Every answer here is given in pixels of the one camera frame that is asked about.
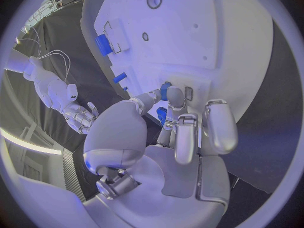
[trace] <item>humanoid robot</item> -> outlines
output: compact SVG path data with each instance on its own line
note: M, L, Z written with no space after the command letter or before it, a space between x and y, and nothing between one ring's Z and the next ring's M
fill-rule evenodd
M229 203L230 184L218 154L230 153L238 143L235 119L224 100L207 102L200 127L199 116L187 111L183 92L169 87L158 144L146 147L147 127L141 116L160 101L159 89L120 101L98 116L92 103L88 104L92 113L79 106L76 86L46 71L41 60L12 50L7 69L33 81L47 107L63 114L74 130L87 134L84 160L101 177L96 183L99 199L126 227L219 223ZM201 149L198 131L202 131Z

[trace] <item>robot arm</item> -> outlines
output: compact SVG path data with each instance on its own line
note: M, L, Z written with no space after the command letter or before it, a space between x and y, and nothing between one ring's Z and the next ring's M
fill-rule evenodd
M67 123L75 131L88 134L98 117L98 111L91 102L88 106L92 113L76 102L78 96L76 85L67 85L53 72L45 70L41 60L35 57L28 58L14 49L12 49L6 69L23 73L25 79L34 82L39 98L48 108L63 114Z

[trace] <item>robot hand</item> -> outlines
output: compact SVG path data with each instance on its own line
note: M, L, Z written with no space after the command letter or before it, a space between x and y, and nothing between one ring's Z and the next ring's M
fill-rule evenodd
M53 72L45 70L40 59L28 58L14 49L10 54L7 69L23 73L24 78L33 81L42 102L48 108L63 114L69 126L75 131L84 134L89 132L98 117L98 111L91 102L88 106L92 113L76 102L78 96L76 85L67 85Z

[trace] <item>fluorescent light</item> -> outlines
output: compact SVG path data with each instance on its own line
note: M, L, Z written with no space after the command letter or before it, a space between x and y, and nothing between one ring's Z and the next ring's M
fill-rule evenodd
M25 147L25 148L28 148L28 149L31 149L34 151L47 153L47 154L61 155L60 150L45 148L45 147L41 147L41 146L38 146L38 145L35 145L32 143L25 142L19 138L14 137L13 135L9 134L8 132L4 131L2 128L0 128L0 133L4 138L6 138L7 140L9 140L19 146L22 146L22 147Z

